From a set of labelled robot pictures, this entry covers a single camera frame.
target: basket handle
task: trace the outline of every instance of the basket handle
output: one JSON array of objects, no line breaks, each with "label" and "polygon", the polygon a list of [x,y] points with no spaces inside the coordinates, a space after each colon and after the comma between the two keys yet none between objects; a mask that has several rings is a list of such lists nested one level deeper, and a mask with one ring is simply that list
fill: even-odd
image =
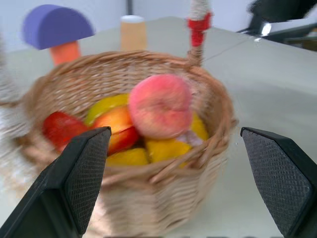
[{"label": "basket handle", "polygon": [[191,29],[191,49],[187,53],[191,65],[200,66],[203,60],[205,31],[211,26],[211,10],[208,0],[191,0],[187,26]]}]

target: black object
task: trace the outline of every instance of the black object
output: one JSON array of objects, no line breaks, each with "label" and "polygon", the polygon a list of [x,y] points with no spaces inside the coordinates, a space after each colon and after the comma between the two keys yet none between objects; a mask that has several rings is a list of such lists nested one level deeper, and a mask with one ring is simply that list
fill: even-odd
[{"label": "black object", "polygon": [[304,18],[316,3],[317,0],[256,0],[250,12],[270,23],[284,22]]},{"label": "black object", "polygon": [[253,14],[248,28],[238,33],[262,37],[262,30],[268,23],[302,19],[316,4],[317,0],[256,0],[248,9]]},{"label": "black object", "polygon": [[81,238],[103,179],[110,127],[74,137],[0,229],[1,238]]},{"label": "black object", "polygon": [[317,238],[317,165],[291,139],[244,127],[257,188],[285,238]]}]

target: metal bar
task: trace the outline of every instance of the metal bar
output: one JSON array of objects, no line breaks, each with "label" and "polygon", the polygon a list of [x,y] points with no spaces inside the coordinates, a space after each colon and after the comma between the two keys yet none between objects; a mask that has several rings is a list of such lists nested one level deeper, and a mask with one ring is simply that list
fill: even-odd
[{"label": "metal bar", "polygon": [[133,0],[126,0],[127,15],[133,15]]}]

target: toy mushroom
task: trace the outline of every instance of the toy mushroom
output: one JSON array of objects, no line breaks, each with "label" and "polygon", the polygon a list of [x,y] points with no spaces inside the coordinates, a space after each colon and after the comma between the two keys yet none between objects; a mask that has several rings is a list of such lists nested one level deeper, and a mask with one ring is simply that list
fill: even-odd
[{"label": "toy mushroom", "polygon": [[24,41],[38,50],[49,48],[55,65],[80,57],[77,40],[93,35],[91,24],[81,13],[51,4],[33,9],[23,24]]}]

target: pink peach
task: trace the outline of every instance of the pink peach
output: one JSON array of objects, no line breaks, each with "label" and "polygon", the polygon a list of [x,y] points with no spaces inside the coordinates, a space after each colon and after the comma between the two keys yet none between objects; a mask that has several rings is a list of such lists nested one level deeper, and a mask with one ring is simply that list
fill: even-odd
[{"label": "pink peach", "polygon": [[186,132],[192,123],[192,94],[182,77],[153,75],[130,93],[129,111],[139,133],[153,139],[169,139]]}]

